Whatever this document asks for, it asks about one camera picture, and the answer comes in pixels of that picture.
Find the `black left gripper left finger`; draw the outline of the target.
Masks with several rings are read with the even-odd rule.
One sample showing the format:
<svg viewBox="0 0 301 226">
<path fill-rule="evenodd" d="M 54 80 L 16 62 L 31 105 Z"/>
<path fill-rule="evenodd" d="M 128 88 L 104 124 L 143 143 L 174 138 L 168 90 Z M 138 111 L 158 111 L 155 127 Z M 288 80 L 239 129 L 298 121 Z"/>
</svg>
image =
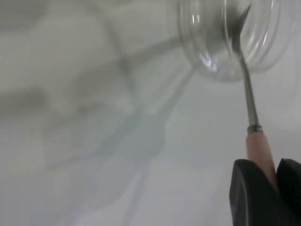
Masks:
<svg viewBox="0 0 301 226">
<path fill-rule="evenodd" d="M 275 188 L 256 163 L 244 159 L 234 162 L 229 193 L 234 226 L 260 225 L 261 215 L 277 198 Z"/>
</svg>

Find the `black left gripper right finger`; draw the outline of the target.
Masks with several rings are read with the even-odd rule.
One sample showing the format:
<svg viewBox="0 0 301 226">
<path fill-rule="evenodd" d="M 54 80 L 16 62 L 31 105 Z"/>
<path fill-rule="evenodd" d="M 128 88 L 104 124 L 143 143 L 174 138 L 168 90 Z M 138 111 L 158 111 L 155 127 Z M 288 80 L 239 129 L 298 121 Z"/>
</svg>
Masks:
<svg viewBox="0 0 301 226">
<path fill-rule="evenodd" d="M 301 164 L 282 159 L 277 168 L 279 197 L 277 199 L 277 226 L 301 224 Z"/>
</svg>

